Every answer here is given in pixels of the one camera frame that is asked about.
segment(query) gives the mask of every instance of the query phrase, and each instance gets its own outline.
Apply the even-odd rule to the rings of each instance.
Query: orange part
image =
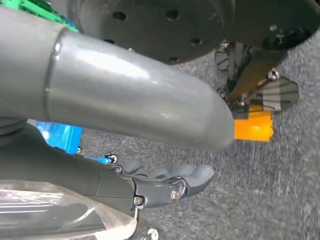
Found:
[[[250,110],[257,110],[257,107],[251,106]],[[237,140],[269,142],[272,135],[271,112],[251,112],[248,119],[234,121],[234,138]]]

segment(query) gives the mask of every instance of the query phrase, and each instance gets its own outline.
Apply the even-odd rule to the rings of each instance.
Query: black mechanical component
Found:
[[[275,69],[263,79],[261,75],[272,68],[278,57],[281,60],[285,55],[285,51],[266,52],[223,41],[215,53],[215,60],[219,70],[228,72],[228,79],[224,89],[218,91],[235,113],[287,110],[299,99],[298,85],[280,77]]]
[[[319,26],[319,6],[315,0],[236,0],[235,14],[226,39],[265,50],[293,48]],[[285,41],[280,43],[283,37]]]
[[[137,209],[156,208],[173,204],[180,199],[198,194],[210,184],[214,171],[208,165],[195,168],[183,164],[170,173],[161,168],[149,175],[134,174],[143,163],[131,160],[125,165],[109,164],[107,167],[122,176],[130,178],[134,185],[134,205]]]
[[[111,163],[112,163],[112,164],[116,164],[118,162],[118,157],[115,154],[111,153],[111,152],[106,153],[104,155],[104,157],[106,158],[106,159],[110,159]]]

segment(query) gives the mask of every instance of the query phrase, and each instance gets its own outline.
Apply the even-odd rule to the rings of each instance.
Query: metal pipe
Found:
[[[203,150],[234,139],[228,106],[204,81],[24,12],[0,7],[0,22],[0,116]]]

